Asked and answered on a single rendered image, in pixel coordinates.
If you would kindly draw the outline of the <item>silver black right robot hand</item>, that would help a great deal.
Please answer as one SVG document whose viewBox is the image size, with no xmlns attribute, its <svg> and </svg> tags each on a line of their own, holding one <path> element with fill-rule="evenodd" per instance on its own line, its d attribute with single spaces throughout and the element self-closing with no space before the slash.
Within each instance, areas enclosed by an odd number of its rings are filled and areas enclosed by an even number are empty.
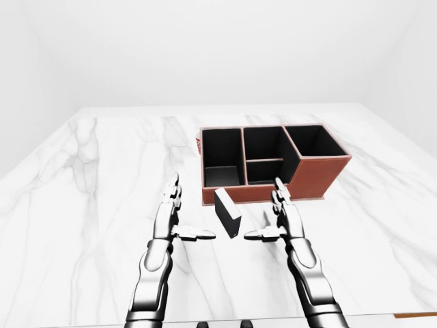
<svg viewBox="0 0 437 328">
<path fill-rule="evenodd" d="M 277 241 L 280 237 L 285 240 L 303 238 L 304 228 L 297 208 L 292 204 L 291 195 L 279 177 L 274 180 L 274 191 L 271 193 L 272 209 L 277 216 L 277 226 L 266 226 L 260 230 L 247 232 L 247 240 L 262 240 L 263 242 Z"/>
</svg>

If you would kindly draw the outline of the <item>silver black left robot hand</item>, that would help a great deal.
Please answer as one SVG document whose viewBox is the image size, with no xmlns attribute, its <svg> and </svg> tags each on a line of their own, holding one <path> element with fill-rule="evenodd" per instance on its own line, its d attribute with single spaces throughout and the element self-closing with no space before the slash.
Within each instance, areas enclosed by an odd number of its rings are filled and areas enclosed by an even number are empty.
<svg viewBox="0 0 437 328">
<path fill-rule="evenodd" d="M 180 225 L 178 211 L 182 205 L 182 187 L 179 185 L 179 174 L 175 172 L 165 186 L 162 201 L 158 207 L 154 222 L 154 239 L 172 241 L 178 237 L 183 241 L 198 239 L 214 239 L 215 233 L 189 225 Z"/>
</svg>

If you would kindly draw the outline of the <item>red-brown desk caddy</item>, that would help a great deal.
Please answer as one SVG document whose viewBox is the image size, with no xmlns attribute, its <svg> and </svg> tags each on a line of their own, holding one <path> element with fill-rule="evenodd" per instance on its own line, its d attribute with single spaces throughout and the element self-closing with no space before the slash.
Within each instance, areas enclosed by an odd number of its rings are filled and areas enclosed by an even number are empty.
<svg viewBox="0 0 437 328">
<path fill-rule="evenodd" d="M 322 124 L 202 128 L 202 203 L 224 188 L 237 203 L 267 202 L 280 178 L 293 200 L 320 199 L 352 155 Z"/>
</svg>

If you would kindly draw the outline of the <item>black book with white pages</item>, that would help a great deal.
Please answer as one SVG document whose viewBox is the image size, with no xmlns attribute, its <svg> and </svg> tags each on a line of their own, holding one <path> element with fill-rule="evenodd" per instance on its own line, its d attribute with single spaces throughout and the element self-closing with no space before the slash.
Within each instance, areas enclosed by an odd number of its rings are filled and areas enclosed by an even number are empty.
<svg viewBox="0 0 437 328">
<path fill-rule="evenodd" d="M 214 191 L 214 207 L 229 237 L 236 237 L 239 233 L 242 215 L 224 188 Z"/>
</svg>

